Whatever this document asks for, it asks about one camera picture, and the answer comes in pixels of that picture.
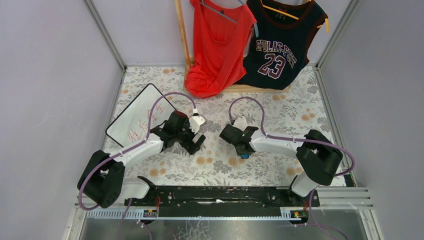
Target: clothes hanger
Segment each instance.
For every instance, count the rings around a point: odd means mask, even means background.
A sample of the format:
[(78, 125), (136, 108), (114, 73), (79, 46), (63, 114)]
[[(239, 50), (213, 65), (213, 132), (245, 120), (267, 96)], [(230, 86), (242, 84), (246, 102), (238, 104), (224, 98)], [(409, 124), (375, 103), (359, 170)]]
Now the clothes hanger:
[[(245, 4), (242, 0), (237, 0), (237, 1), (238, 1), (239, 3), (241, 3), (241, 5), (244, 5), (244, 4)], [(226, 16), (226, 15), (224, 15), (224, 14), (220, 13), (219, 11), (217, 11), (217, 10), (213, 9), (212, 7), (210, 7), (210, 6), (206, 5), (206, 4), (205, 4), (205, 2), (204, 2), (204, 0), (201, 0), (200, 4), (201, 4), (201, 5), (203, 5), (203, 6), (205, 6), (206, 8), (208, 8), (208, 9), (210, 9), (210, 10), (214, 11), (215, 13), (217, 13), (217, 14), (219, 14), (219, 15), (223, 16), (224, 18), (226, 18), (226, 19), (230, 20), (231, 22), (233, 22), (233, 23), (237, 23), (237, 21), (236, 21), (236, 20), (234, 20), (234, 19), (232, 19), (232, 18), (230, 18), (230, 17), (228, 17), (228, 16)], [(256, 22), (255, 22), (255, 23), (253, 24), (253, 27), (254, 27), (254, 34), (255, 34), (255, 36), (256, 36), (256, 37), (258, 37), (258, 36), (259, 36), (258, 24), (256, 24)]]
[[(260, 4), (262, 4), (262, 7), (266, 8), (266, 9), (269, 9), (269, 10), (272, 10), (272, 11), (274, 11), (274, 12), (277, 12), (277, 13), (279, 13), (279, 14), (282, 14), (282, 15), (288, 16), (288, 17), (290, 17), (290, 18), (292, 18), (292, 19), (296, 19), (296, 20), (298, 20), (298, 19), (299, 19), (297, 16), (293, 16), (293, 15), (291, 15), (291, 14), (288, 14), (287, 12), (283, 12), (283, 11), (277, 10), (277, 9), (275, 9), (275, 8), (272, 8), (272, 7), (269, 7), (269, 6), (264, 5), (264, 4), (262, 3), (262, 0), (260, 0)], [(330, 23), (329, 23), (329, 19), (328, 19), (328, 18), (326, 18), (326, 19), (325, 19), (325, 26), (326, 26), (326, 28), (327, 28), (327, 33), (330, 33)]]

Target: yellow hanger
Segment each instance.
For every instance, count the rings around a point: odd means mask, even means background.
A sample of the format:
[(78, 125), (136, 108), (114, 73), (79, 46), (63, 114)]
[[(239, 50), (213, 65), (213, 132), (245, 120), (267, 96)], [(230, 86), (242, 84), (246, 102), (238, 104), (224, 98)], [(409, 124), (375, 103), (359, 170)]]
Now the yellow hanger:
[[(269, 10), (272, 10), (272, 11), (274, 11), (274, 12), (277, 12), (277, 13), (279, 13), (279, 14), (286, 15), (286, 16), (288, 16), (288, 17), (292, 18), (292, 19), (296, 19), (296, 20), (298, 20), (298, 19), (299, 19), (297, 16), (293, 16), (293, 15), (291, 15), (291, 14), (288, 14), (288, 13), (286, 13), (286, 12), (283, 12), (283, 11), (277, 10), (277, 9), (275, 9), (275, 8), (272, 8), (272, 7), (269, 7), (269, 6), (265, 6), (265, 5), (262, 3), (262, 0), (260, 0), (260, 4), (262, 4), (262, 7), (266, 8), (266, 9), (269, 9)], [(329, 23), (329, 19), (328, 19), (328, 18), (326, 18), (326, 19), (325, 19), (325, 26), (327, 27), (327, 33), (329, 33), (329, 32), (330, 32), (330, 23)]]

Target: blue hanger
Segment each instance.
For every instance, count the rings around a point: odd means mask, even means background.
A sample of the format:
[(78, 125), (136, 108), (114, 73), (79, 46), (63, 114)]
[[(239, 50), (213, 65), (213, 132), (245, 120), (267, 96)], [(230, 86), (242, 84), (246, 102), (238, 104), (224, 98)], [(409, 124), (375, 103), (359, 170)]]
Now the blue hanger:
[[(241, 5), (244, 5), (244, 4), (245, 4), (242, 0), (237, 0), (237, 1), (238, 1), (239, 3), (241, 3)], [(237, 23), (237, 21), (236, 21), (236, 20), (234, 20), (234, 19), (232, 19), (232, 18), (230, 18), (230, 17), (228, 17), (228, 16), (226, 16), (226, 15), (224, 15), (224, 14), (220, 13), (219, 11), (217, 11), (217, 10), (213, 9), (212, 7), (210, 7), (210, 6), (206, 5), (206, 4), (204, 3), (204, 0), (201, 0), (201, 3), (200, 3), (200, 4), (201, 4), (201, 5), (203, 5), (203, 6), (205, 6), (206, 8), (208, 8), (208, 9), (210, 9), (210, 10), (214, 11), (215, 13), (217, 13), (217, 14), (219, 14), (219, 15), (223, 16), (224, 18), (226, 18), (226, 19), (228, 19), (228, 20), (232, 21), (233, 23)], [(255, 34), (255, 36), (256, 36), (256, 37), (258, 37), (258, 36), (259, 36), (258, 24), (255, 22), (255, 23), (253, 24), (253, 27), (254, 27), (254, 34)]]

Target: jersey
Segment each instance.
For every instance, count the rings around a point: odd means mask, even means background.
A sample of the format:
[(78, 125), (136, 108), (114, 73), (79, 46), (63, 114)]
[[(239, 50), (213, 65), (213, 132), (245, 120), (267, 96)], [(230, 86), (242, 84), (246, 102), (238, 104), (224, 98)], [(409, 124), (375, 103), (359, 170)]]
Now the jersey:
[(309, 46), (319, 30), (317, 27), (328, 16), (314, 0), (302, 5), (273, 0), (262, 2), (299, 19), (266, 9), (260, 0), (247, 1), (257, 20), (259, 36), (254, 36), (250, 42), (249, 53), (243, 61), (247, 73), (237, 83), (282, 90), (309, 63)]
[(201, 5), (200, 0), (190, 2), (194, 6), (194, 65), (184, 86), (193, 96), (208, 98), (246, 74), (243, 54), (256, 20), (245, 4), (223, 8), (204, 0), (204, 4), (236, 21), (233, 22)]

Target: robotic arm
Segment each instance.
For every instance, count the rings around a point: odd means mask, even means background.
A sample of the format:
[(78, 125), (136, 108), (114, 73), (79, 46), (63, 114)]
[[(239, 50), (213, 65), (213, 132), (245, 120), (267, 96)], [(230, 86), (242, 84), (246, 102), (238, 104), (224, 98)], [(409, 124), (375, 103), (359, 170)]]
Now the robotic arm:
[(306, 197), (319, 185), (329, 186), (342, 161), (343, 155), (337, 149), (322, 144), (294, 141), (294, 139), (317, 140), (331, 143), (322, 133), (310, 130), (305, 136), (293, 136), (272, 133), (276, 137), (293, 139), (281, 140), (265, 136), (257, 127), (248, 126), (244, 116), (227, 124), (219, 135), (235, 147), (237, 155), (248, 158), (255, 152), (268, 152), (297, 158), (304, 172), (296, 176), (290, 184), (289, 191), (293, 198)]
[(102, 208), (109, 207), (118, 199), (144, 198), (150, 186), (140, 178), (124, 178), (126, 171), (144, 159), (171, 148), (175, 143), (179, 143), (190, 155), (193, 155), (200, 150), (206, 139), (204, 135), (201, 135), (197, 142), (193, 141), (200, 125), (205, 122), (205, 119), (197, 112), (188, 118), (184, 113), (175, 110), (163, 127), (159, 125), (150, 130), (150, 135), (144, 144), (141, 144), (144, 141), (141, 139), (115, 152), (96, 151), (79, 179), (77, 188), (82, 187), (86, 177), (98, 164), (110, 156), (118, 155), (90, 177), (83, 193)]

